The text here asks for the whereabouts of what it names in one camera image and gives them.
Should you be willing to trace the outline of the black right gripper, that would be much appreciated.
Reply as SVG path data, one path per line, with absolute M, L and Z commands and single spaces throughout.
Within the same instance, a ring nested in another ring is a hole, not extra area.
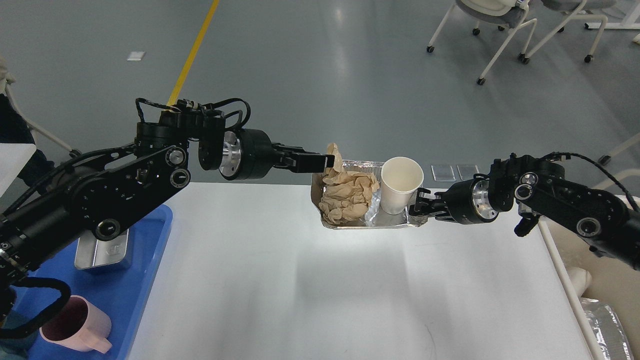
M 455 183 L 444 191 L 419 187 L 409 214 L 467 225 L 491 223 L 499 212 L 489 201 L 489 180 L 474 178 Z

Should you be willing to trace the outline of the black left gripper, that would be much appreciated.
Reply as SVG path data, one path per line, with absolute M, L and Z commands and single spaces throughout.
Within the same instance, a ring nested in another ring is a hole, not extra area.
M 281 155 L 278 161 L 275 152 Z M 323 173 L 334 162 L 334 155 L 272 143 L 259 129 L 240 129 L 225 132 L 219 172 L 228 181 L 254 180 L 265 177 L 272 167 L 298 174 Z

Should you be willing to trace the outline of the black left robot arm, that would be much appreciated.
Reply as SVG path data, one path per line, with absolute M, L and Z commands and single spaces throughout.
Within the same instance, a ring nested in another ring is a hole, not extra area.
M 203 170 L 219 170 L 228 181 L 261 179 L 273 168 L 292 173 L 322 173 L 333 167 L 332 154 L 273 142 L 247 129 L 251 109 L 223 112 L 239 103 L 229 98 L 199 104 L 181 99 L 164 105 L 135 100 L 139 121 L 131 144 L 82 153 L 40 180 L 54 188 L 28 202 L 28 189 L 1 214 L 1 319 L 16 301 L 16 287 L 57 290 L 60 295 L 32 319 L 3 328 L 2 338 L 25 338 L 50 321 L 68 303 L 71 290 L 61 280 L 28 276 L 46 261 L 91 232 L 113 240 L 187 187 L 189 145 L 198 144 Z

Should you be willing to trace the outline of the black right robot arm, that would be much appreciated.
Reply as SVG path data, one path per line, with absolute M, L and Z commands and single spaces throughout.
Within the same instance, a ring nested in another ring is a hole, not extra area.
M 598 257 L 618 259 L 640 268 L 639 203 L 617 178 L 607 177 L 625 199 L 566 179 L 560 161 L 573 152 L 544 157 L 496 159 L 487 174 L 476 173 L 448 190 L 432 193 L 419 187 L 408 212 L 458 224 L 487 224 L 518 205 L 521 221 L 514 228 L 525 237 L 546 217 L 581 238 Z

